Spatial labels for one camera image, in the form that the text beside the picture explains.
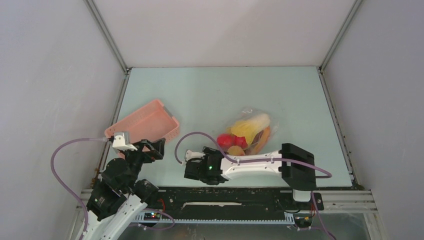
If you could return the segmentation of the fake orange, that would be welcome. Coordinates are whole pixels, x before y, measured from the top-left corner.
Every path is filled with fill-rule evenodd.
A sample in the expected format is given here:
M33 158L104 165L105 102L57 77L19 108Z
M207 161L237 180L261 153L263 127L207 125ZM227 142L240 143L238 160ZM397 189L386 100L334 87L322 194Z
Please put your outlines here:
M231 156L245 156L245 151L238 145L230 146L227 149L227 153Z

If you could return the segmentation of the clear zip top bag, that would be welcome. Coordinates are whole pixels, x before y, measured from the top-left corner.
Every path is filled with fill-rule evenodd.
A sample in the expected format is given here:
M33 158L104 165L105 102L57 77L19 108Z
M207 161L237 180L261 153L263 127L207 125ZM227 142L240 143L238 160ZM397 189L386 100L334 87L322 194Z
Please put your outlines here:
M252 107L243 108L229 120L215 138L219 147L233 156L259 154L279 128L270 113Z

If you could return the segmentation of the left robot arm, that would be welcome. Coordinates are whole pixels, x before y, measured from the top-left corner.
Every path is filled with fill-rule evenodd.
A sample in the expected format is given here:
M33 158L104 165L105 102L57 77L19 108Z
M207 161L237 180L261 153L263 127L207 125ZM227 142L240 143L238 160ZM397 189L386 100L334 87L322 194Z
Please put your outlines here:
M109 161L94 184L79 231L81 240L116 240L136 215L158 202L159 188L138 177L144 164L163 159L165 138L129 143L119 134L109 141L123 156Z

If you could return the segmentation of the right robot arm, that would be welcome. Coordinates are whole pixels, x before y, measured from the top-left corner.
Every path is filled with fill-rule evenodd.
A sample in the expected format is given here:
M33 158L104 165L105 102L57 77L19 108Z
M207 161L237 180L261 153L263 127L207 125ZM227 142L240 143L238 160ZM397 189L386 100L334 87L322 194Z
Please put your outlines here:
M265 154L228 157L210 147L201 152L187 150L184 165L184 178L210 186L241 177L279 177L292 188L290 201L297 209L310 204L311 192L317 187L315 156L292 143L284 143L280 150Z

